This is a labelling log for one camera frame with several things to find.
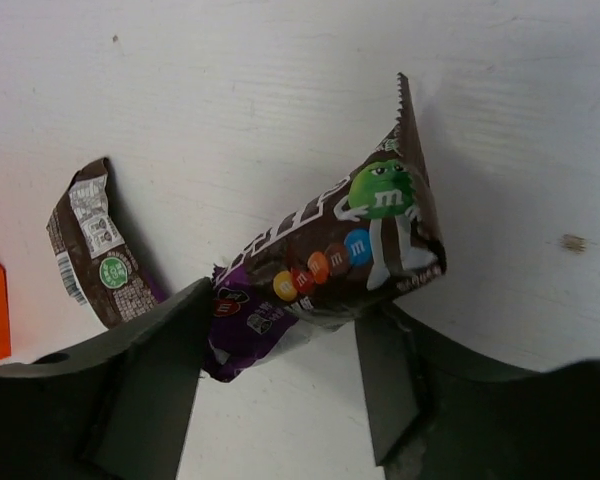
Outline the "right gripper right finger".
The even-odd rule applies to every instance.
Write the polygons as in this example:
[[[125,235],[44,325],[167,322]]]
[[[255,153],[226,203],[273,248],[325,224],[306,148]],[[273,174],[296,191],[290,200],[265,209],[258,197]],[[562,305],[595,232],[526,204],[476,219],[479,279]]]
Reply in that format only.
[[[600,359],[540,373],[385,304],[355,323],[374,458],[388,479],[600,479]]]

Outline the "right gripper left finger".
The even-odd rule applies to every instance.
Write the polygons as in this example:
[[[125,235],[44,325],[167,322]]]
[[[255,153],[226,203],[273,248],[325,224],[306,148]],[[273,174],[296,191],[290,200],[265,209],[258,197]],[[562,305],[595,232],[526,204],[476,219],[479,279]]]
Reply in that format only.
[[[33,363],[0,365],[0,479],[173,479],[202,368],[212,288]]]

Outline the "brown white snack wrapper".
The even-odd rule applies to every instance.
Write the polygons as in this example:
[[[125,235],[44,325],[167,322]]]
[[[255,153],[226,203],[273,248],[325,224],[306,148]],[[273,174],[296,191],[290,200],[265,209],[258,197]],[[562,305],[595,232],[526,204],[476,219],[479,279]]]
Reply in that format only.
[[[112,329],[151,311],[167,295],[114,223],[109,177],[106,157],[78,170],[46,230],[67,294]]]

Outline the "purple brown snack wrapper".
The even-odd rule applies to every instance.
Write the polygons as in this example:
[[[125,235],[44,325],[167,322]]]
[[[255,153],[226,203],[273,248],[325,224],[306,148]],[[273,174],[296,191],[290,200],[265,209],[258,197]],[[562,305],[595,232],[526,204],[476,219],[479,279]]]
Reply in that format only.
[[[394,128],[328,190],[216,266],[203,368],[220,382],[447,269],[408,78]]]

